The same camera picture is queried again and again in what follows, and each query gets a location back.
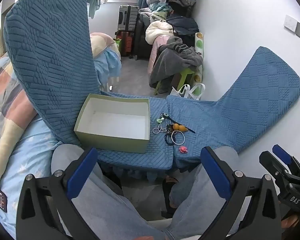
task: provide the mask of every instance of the plastic stool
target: plastic stool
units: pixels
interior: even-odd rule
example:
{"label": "plastic stool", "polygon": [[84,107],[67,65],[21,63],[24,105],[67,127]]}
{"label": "plastic stool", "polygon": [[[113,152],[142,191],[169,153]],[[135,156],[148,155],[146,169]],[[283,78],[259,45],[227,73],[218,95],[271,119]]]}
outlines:
{"label": "plastic stool", "polygon": [[[194,71],[192,71],[190,68],[187,67],[179,73],[181,75],[181,78],[180,78],[177,90],[181,89],[182,86],[185,84],[187,75],[194,74]],[[159,81],[157,86],[155,87],[155,90],[154,90],[154,95],[155,96],[158,94],[158,90],[160,88],[160,85],[161,85],[161,81]]]}

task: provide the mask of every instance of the green box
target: green box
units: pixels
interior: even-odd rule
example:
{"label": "green box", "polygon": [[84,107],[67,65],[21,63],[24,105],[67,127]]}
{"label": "green box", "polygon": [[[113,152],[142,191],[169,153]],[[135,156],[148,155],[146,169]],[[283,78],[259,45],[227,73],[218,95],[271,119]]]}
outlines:
{"label": "green box", "polygon": [[85,147],[144,153],[150,138],[149,99],[89,94],[74,132]]}

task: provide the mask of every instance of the gray towel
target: gray towel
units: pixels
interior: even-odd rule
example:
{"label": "gray towel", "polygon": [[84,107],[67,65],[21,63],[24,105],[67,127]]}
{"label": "gray towel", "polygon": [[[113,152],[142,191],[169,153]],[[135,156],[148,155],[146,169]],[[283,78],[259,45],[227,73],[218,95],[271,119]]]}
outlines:
{"label": "gray towel", "polygon": [[172,36],[167,44],[159,47],[152,69],[149,86],[155,88],[157,82],[173,76],[189,67],[193,71],[202,64],[202,58],[194,48],[189,48],[179,37]]}

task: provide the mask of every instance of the black sandal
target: black sandal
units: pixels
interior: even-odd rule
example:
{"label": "black sandal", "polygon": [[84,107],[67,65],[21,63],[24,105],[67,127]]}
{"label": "black sandal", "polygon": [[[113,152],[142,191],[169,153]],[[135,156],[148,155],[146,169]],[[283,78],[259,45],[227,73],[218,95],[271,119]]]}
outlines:
{"label": "black sandal", "polygon": [[177,210],[176,208],[172,208],[170,206],[170,200],[169,200],[169,194],[171,192],[172,186],[175,185],[176,182],[166,182],[166,179],[162,182],[162,190],[164,195],[164,201],[166,204],[167,211],[161,211],[161,216],[164,218],[172,218],[173,214]]}

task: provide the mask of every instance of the white tote bag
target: white tote bag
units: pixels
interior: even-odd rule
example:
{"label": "white tote bag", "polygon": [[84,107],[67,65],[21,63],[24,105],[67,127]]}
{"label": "white tote bag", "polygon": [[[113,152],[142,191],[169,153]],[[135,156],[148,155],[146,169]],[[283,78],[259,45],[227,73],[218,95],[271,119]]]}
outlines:
{"label": "white tote bag", "polygon": [[[201,87],[201,93],[198,96],[193,94],[193,92],[196,90],[197,87]],[[175,90],[174,87],[172,87],[172,91],[171,91],[170,95],[176,96],[176,97],[193,98],[194,100],[200,100],[205,89],[206,89],[206,86],[202,83],[195,84],[193,86],[193,88],[191,88],[191,89],[190,89],[190,85],[185,84],[178,91]]]}

